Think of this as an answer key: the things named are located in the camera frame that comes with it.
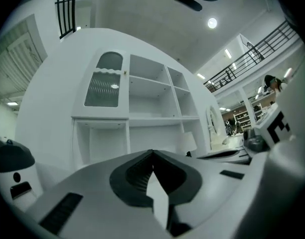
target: white lamp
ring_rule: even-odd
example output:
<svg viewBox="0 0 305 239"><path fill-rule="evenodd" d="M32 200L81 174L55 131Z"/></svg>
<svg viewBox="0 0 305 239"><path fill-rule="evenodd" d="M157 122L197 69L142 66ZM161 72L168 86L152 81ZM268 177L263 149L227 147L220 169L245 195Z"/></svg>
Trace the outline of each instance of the white lamp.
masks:
<svg viewBox="0 0 305 239"><path fill-rule="evenodd" d="M191 151L197 149L192 132L183 133L180 137L180 150L186 153L187 157L191 157Z"/></svg>

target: frosted glass panel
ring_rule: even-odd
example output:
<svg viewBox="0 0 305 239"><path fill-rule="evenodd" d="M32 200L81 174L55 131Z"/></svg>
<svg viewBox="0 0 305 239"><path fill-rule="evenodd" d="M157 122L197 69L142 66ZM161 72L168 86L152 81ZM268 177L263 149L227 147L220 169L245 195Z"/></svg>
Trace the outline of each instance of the frosted glass panel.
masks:
<svg viewBox="0 0 305 239"><path fill-rule="evenodd" d="M93 73L85 106L117 107L120 75Z"/></svg>
<svg viewBox="0 0 305 239"><path fill-rule="evenodd" d="M121 70L123 57L116 52L107 52L101 56L96 68Z"/></svg>

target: person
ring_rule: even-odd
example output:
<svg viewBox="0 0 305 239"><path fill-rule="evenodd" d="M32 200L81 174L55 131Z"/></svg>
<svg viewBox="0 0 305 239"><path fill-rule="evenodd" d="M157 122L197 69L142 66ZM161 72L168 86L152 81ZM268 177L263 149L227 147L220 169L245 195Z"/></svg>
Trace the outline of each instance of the person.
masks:
<svg viewBox="0 0 305 239"><path fill-rule="evenodd" d="M278 96L287 87L287 84L284 81L271 75L265 76L264 83L265 90L268 88L272 89L276 93L276 96Z"/></svg>

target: black railing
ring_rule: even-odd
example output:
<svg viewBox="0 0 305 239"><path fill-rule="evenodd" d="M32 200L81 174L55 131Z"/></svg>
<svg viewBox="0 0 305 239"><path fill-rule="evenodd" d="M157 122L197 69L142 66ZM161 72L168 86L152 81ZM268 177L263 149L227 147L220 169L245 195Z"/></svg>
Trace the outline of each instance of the black railing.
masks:
<svg viewBox="0 0 305 239"><path fill-rule="evenodd" d="M76 0L57 0L57 2L55 2L57 6L58 24L61 32L59 39L62 39L70 32L76 31L75 1Z"/></svg>
<svg viewBox="0 0 305 239"><path fill-rule="evenodd" d="M222 88L269 57L295 35L296 32L284 21L257 45L248 43L249 51L206 81L204 85L211 92Z"/></svg>

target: white column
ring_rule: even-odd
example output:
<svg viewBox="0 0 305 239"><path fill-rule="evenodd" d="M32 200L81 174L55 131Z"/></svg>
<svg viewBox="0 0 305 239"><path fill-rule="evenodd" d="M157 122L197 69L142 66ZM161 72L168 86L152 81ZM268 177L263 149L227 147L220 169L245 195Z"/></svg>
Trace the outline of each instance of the white column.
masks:
<svg viewBox="0 0 305 239"><path fill-rule="evenodd" d="M249 102L247 94L245 93L244 89L239 88L238 91L240 92L240 95L241 95L241 97L244 101L244 104L245 104L246 108L247 108L249 119L250 119L250 122L251 122L251 126L254 127L254 125L256 124L256 119L255 119L255 114L254 114L252 105Z"/></svg>

